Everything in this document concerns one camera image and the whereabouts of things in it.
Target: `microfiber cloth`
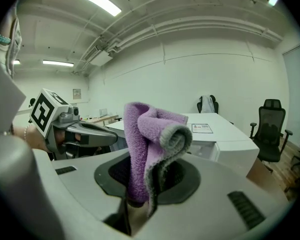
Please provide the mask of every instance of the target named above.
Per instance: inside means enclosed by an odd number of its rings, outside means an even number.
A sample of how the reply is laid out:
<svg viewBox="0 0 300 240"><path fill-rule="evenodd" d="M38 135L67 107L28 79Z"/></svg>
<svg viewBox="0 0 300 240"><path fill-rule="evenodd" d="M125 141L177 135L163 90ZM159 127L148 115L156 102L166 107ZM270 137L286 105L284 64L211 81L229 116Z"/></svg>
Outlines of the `microfiber cloth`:
<svg viewBox="0 0 300 240"><path fill-rule="evenodd" d="M148 215L151 216L156 209L154 185L163 186L169 165L191 145L188 117L132 102L125 105L123 120L130 153L128 199L139 204L149 201Z"/></svg>

